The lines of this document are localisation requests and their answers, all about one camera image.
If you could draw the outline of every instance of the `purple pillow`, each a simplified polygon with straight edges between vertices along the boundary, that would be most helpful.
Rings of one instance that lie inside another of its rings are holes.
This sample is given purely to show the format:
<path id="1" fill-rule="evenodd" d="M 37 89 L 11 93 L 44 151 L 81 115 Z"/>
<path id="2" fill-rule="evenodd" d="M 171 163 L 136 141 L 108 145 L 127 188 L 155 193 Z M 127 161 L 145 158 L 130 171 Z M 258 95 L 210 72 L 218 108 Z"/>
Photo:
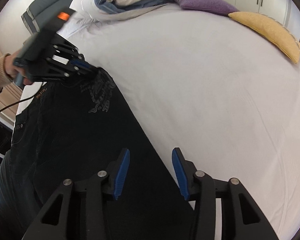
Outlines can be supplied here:
<path id="1" fill-rule="evenodd" d="M 175 0 L 182 9 L 210 12 L 228 16 L 229 13 L 239 10 L 223 0 Z"/>

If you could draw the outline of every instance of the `human hand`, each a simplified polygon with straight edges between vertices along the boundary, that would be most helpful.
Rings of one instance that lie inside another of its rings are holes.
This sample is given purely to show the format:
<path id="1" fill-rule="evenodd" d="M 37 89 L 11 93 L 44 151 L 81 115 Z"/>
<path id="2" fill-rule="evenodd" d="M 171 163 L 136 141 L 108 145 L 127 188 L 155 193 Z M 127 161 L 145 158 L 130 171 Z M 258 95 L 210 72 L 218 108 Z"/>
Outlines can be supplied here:
<path id="1" fill-rule="evenodd" d="M 23 84 L 24 85 L 31 85 L 33 82 L 31 82 L 30 80 L 28 80 L 26 78 L 26 72 L 23 68 L 17 67 L 13 64 L 14 59 L 16 58 L 16 56 L 18 55 L 18 53 L 20 52 L 20 50 L 16 51 L 15 53 L 13 53 L 10 56 L 6 56 L 4 58 L 4 71 L 12 78 L 15 78 L 17 76 L 18 73 L 20 73 L 21 75 L 23 75 L 25 78 L 23 79 Z"/>

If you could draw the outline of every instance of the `orange marker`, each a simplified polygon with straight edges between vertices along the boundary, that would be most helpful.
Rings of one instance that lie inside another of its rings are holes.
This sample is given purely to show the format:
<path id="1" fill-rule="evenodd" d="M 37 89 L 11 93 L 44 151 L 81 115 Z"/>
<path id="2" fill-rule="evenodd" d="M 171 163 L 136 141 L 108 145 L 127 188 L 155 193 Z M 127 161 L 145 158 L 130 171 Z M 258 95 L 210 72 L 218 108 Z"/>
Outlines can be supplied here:
<path id="1" fill-rule="evenodd" d="M 61 13 L 58 15 L 58 18 L 61 19 L 61 20 L 67 21 L 67 20 L 70 18 L 70 15 L 67 14 L 67 13 L 61 12 Z"/>

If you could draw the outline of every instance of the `black pants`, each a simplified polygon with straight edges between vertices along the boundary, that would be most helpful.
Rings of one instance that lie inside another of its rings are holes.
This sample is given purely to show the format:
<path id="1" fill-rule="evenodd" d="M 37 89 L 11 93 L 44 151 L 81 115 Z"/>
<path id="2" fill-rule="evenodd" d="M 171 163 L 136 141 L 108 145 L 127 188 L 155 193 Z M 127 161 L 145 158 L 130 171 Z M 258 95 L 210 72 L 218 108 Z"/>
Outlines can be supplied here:
<path id="1" fill-rule="evenodd" d="M 113 240 L 188 239 L 192 208 L 101 68 L 90 81 L 46 84 L 17 116 L 0 170 L 0 213 L 21 237 L 64 179 L 91 177 L 123 147 L 131 160 L 121 197 L 108 204 Z"/>

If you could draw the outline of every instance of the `mattress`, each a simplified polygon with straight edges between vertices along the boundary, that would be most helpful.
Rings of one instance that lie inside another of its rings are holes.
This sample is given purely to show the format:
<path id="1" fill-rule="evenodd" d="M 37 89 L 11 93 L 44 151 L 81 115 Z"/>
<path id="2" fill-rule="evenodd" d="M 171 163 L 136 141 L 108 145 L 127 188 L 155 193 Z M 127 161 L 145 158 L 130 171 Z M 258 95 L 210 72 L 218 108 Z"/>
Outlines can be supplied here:
<path id="1" fill-rule="evenodd" d="M 174 178 L 171 152 L 180 147 L 213 178 L 238 178 L 280 240 L 295 235 L 300 63 L 227 17 L 174 4 L 68 33 L 89 63 L 114 78 Z M 22 97 L 38 86 L 26 87 Z M 20 104 L 18 112 L 28 104 Z M 220 225 L 218 209 L 218 240 Z"/>

